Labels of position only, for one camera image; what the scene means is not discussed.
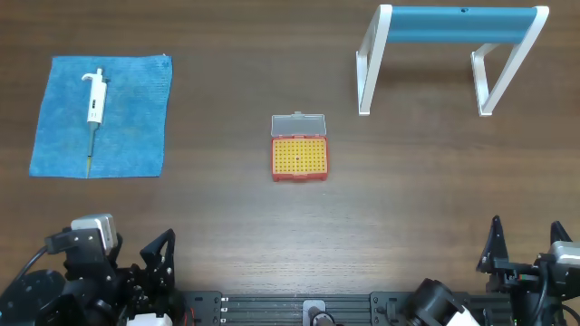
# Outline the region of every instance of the pipette handle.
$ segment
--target pipette handle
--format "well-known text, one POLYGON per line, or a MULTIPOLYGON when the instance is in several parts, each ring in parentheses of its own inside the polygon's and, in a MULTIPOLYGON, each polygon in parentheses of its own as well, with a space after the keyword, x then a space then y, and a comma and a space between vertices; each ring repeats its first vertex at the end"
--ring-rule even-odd
POLYGON ((87 122, 102 123, 102 113, 105 106, 105 94, 107 92, 107 83, 102 76, 102 68, 97 68, 97 73, 85 73, 83 81, 92 80, 91 100, 89 101, 89 114, 87 122))

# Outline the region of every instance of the black cable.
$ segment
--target black cable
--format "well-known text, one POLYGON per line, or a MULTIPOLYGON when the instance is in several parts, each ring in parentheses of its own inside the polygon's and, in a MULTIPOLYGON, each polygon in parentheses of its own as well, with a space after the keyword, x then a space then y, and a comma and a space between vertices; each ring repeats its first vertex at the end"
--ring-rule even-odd
POLYGON ((12 281, 12 283, 16 283, 18 280, 20 280, 25 274, 26 272, 28 272, 28 270, 30 269, 30 267, 32 267, 34 265, 34 263, 36 263, 36 261, 43 256, 43 254, 46 253, 46 250, 48 248, 46 248, 46 245, 42 248, 40 248, 40 250, 33 256, 33 258, 30 260, 30 262, 28 262, 28 264, 26 264, 22 270, 20 271, 20 273, 18 273, 18 275, 14 278, 14 280, 12 281))
POLYGON ((568 307, 565 304, 562 304, 562 309, 565 310, 565 311, 567 311, 569 314, 571 314, 572 317, 574 317, 574 319, 576 320, 576 322, 580 326, 580 315, 578 314, 578 312, 575 312, 574 309, 568 307))
POLYGON ((537 300, 537 305, 534 309, 534 313, 532 314, 532 319, 529 320, 529 326, 534 326, 536 324, 537 318, 540 316, 540 312, 542 311, 544 300, 546 299, 548 275, 545 263, 540 263, 540 276, 542 277, 542 292, 540 293, 540 298, 537 300))

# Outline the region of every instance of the pipette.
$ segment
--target pipette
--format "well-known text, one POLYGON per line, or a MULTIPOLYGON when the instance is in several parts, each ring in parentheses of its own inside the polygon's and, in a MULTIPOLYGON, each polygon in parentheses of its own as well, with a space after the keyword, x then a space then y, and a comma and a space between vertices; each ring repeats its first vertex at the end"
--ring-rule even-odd
POLYGON ((94 146, 94 134, 102 124, 102 114, 105 106, 105 93, 107 92, 107 83, 102 76, 102 68, 97 68, 97 73, 85 73, 83 81, 91 80, 91 100, 89 101, 89 114, 87 123, 89 124, 89 152, 87 155, 87 178, 91 172, 92 147, 94 146))

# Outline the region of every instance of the open box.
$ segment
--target open box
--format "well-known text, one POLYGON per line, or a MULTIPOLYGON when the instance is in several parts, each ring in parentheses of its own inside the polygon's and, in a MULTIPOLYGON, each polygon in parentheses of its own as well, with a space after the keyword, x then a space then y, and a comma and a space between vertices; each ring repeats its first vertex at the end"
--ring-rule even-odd
POLYGON ((328 177, 328 140, 323 114, 272 116, 272 178, 328 177))

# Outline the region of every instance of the blue absorbent pad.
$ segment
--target blue absorbent pad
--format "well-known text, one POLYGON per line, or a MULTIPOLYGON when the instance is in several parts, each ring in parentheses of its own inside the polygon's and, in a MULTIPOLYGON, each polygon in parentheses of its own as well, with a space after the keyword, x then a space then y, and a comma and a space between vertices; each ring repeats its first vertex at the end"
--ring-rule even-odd
POLYGON ((171 57, 53 58, 40 109, 31 177, 86 177, 91 81, 103 68, 107 93, 90 178, 158 177, 163 168, 171 57))

